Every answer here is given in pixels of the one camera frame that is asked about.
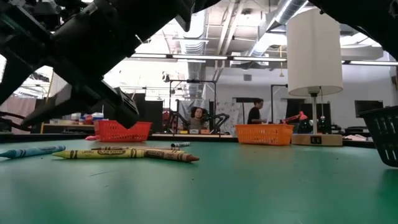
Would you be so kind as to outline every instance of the crayon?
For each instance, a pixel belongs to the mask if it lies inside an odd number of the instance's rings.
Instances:
[[[176,152],[176,153],[185,153],[185,151],[181,151],[181,150],[165,150],[165,149],[154,149],[154,148],[136,148],[136,147],[115,147],[115,146],[112,146],[112,147],[98,147],[98,148],[94,148],[94,149],[91,149],[91,150],[131,150],[131,149],[137,149],[137,150],[143,150],[143,151],[146,151],[146,150],[153,150],[153,151],[163,151],[163,152]]]
[[[168,160],[182,161],[182,162],[193,162],[199,160],[199,158],[187,153],[177,153],[177,152],[158,151],[158,150],[155,151],[150,149],[145,151],[144,157],[154,158],[154,159],[168,159]]]
[[[184,147],[184,146],[190,146],[190,142],[181,142],[181,143],[172,143],[172,147]]]
[[[65,146],[51,146],[51,147],[37,147],[32,149],[15,149],[8,150],[7,152],[1,153],[0,157],[6,157],[10,159],[27,157],[27,156],[38,156],[43,154],[50,154],[53,152],[60,152],[66,149]]]
[[[143,150],[71,150],[55,152],[53,156],[65,159],[112,159],[112,158],[143,158]]]
[[[170,151],[179,151],[179,147],[154,147],[154,146],[101,146],[91,150],[114,150],[114,149],[161,149]]]

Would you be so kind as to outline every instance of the blue crayon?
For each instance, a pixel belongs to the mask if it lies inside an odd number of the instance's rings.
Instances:
[[[10,159],[27,157],[27,156],[38,156],[43,154],[51,154],[53,152],[60,152],[66,149],[65,146],[51,146],[51,147],[37,147],[33,149],[15,149],[8,150],[7,152],[1,153],[0,157],[6,157]]]

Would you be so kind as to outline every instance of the green tabletop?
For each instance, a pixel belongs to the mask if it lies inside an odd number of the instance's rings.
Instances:
[[[0,152],[51,145],[110,144]],[[192,142],[184,150],[200,161],[1,159],[0,223],[397,223],[398,170],[375,149]]]

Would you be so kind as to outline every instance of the lamp base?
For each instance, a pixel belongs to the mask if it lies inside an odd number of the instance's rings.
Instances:
[[[302,146],[343,146],[340,134],[293,134],[292,144]]]

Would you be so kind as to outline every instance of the crayon wrapper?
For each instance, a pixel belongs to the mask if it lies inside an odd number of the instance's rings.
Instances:
[[[184,146],[190,146],[191,143],[190,142],[181,142],[181,143],[172,143],[171,146],[172,147],[184,147]]]
[[[179,147],[155,147],[155,146],[102,146],[92,150],[126,150],[126,149],[161,149],[170,151],[179,151]]]
[[[165,151],[155,151],[146,150],[144,157],[154,158],[154,159],[168,159],[174,161],[184,161],[187,162],[187,153],[177,153],[177,152],[165,152]]]
[[[52,147],[33,148],[33,149],[17,149],[15,150],[16,152],[15,158],[51,154],[53,152],[60,152],[64,150],[65,146],[52,146]]]
[[[162,152],[176,152],[176,153],[185,153],[185,151],[181,150],[166,150],[166,149],[152,149],[152,148],[139,148],[139,147],[101,147],[100,150],[143,150],[143,151],[162,151]]]
[[[87,150],[67,151],[66,158],[69,159],[108,159],[108,158],[142,158],[142,150]]]

